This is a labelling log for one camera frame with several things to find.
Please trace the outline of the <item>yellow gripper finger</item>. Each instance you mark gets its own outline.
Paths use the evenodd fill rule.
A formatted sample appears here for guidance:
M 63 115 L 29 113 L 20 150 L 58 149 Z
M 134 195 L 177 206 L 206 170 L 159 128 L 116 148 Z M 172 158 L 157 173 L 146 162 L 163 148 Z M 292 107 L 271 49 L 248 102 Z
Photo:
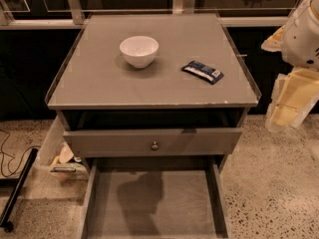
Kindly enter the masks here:
M 261 45 L 261 49 L 268 52 L 281 51 L 281 39 L 284 27 L 278 28 L 270 37 L 268 37 Z
M 280 132 L 298 128 L 319 101 L 319 70 L 294 67 L 275 80 L 265 127 Z

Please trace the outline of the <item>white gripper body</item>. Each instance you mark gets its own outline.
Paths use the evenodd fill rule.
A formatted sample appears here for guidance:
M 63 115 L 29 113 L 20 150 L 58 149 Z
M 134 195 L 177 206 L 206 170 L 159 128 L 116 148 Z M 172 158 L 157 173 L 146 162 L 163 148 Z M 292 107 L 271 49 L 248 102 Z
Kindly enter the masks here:
M 290 18 L 281 40 L 283 60 L 303 68 L 319 68 L 319 20 L 315 16 L 303 15 Z

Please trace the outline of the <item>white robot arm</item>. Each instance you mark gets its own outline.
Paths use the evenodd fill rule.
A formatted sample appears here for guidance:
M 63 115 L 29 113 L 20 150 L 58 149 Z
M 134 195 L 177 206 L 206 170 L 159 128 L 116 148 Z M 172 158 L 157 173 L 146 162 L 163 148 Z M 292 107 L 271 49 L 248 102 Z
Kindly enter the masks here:
M 265 126 L 299 127 L 319 100 L 319 0 L 303 0 L 261 49 L 280 52 L 293 67 L 275 80 Z

